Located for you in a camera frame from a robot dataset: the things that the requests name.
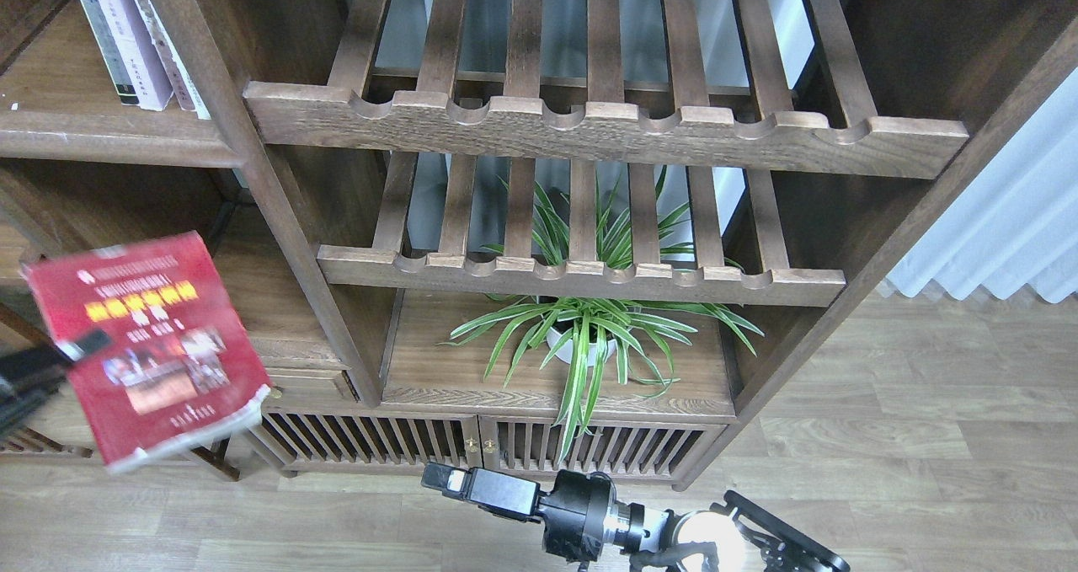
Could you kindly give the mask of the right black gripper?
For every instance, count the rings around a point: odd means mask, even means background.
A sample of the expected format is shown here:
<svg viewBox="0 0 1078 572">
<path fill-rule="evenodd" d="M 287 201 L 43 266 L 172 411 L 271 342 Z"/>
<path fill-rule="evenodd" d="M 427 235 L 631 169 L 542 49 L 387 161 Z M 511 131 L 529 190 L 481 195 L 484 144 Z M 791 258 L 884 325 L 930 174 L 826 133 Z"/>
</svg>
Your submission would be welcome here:
<svg viewBox="0 0 1078 572">
<path fill-rule="evenodd" d="M 628 546 L 628 505 L 616 499 L 616 484 L 602 472 L 562 469 L 545 492 L 507 473 L 428 462 L 421 487 L 508 521 L 543 524 L 543 549 L 569 562 L 596 561 L 606 544 Z"/>
</svg>

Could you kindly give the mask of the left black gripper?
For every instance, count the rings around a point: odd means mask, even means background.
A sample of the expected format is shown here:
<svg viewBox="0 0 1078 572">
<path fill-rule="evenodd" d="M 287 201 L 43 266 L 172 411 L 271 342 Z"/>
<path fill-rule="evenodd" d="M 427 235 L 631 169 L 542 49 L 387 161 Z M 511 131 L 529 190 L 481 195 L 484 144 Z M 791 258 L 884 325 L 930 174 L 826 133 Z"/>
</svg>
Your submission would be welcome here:
<svg viewBox="0 0 1078 572">
<path fill-rule="evenodd" d="M 34 346 L 1 357 L 1 437 L 20 429 L 56 393 L 72 364 L 108 349 L 110 335 L 101 329 L 53 346 Z"/>
</svg>

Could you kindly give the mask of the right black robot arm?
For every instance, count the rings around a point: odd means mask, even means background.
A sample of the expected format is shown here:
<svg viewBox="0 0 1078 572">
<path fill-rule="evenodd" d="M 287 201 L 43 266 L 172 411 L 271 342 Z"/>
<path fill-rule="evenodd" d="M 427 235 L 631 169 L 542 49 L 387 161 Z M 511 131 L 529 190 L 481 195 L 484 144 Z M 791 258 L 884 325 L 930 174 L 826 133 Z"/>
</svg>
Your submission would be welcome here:
<svg viewBox="0 0 1078 572">
<path fill-rule="evenodd" d="M 849 569 L 838 553 L 732 490 L 711 507 L 678 514 L 619 500 L 612 478 L 602 472 L 561 471 L 545 491 L 485 468 L 427 463 L 421 486 L 508 521 L 542 524 L 543 550 L 582 571 L 608 545 L 628 556 L 632 571 L 740 571 L 750 550 L 766 571 Z"/>
</svg>

